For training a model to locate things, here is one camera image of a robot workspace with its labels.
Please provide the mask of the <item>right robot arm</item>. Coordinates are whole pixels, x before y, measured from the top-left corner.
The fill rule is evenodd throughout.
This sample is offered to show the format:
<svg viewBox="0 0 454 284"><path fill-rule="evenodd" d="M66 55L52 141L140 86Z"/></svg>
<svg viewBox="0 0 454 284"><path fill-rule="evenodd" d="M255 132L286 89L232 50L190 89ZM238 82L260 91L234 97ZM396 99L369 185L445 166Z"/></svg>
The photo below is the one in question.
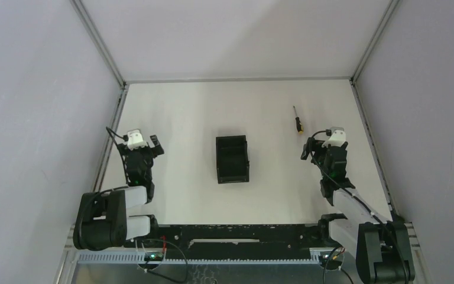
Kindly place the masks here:
<svg viewBox="0 0 454 284"><path fill-rule="evenodd" d="M363 283L411 283L415 279L408 229L391 221L361 197L346 175L347 146L344 139L307 139L301 154L321 174L320 191L336 214L322 215L319 241L350 252Z"/></svg>

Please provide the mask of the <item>black yellow screwdriver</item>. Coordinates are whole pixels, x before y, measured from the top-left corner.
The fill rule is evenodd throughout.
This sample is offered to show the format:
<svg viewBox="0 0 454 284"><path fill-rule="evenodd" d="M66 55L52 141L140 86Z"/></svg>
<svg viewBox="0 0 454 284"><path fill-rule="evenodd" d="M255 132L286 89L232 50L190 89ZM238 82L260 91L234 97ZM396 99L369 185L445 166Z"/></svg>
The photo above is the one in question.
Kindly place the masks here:
<svg viewBox="0 0 454 284"><path fill-rule="evenodd" d="M300 117L298 116L295 105L293 105L293 110L294 110L294 114L295 114L296 130L299 134L303 134L304 133L303 124L301 123Z"/></svg>

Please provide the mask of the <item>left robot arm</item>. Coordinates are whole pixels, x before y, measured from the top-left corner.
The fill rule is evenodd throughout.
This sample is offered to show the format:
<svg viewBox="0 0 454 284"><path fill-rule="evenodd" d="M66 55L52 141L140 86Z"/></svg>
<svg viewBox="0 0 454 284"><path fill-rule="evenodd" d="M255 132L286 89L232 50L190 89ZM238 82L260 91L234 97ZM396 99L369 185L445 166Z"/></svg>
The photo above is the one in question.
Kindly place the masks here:
<svg viewBox="0 0 454 284"><path fill-rule="evenodd" d="M101 251L138 239L148 247L157 245L161 231L151 217L131 217L128 210L150 203L154 197L152 168L164 149L156 135L149 146L138 131L130 131L126 142L116 145L122 161L125 185L82 195L73 231L79 250Z"/></svg>

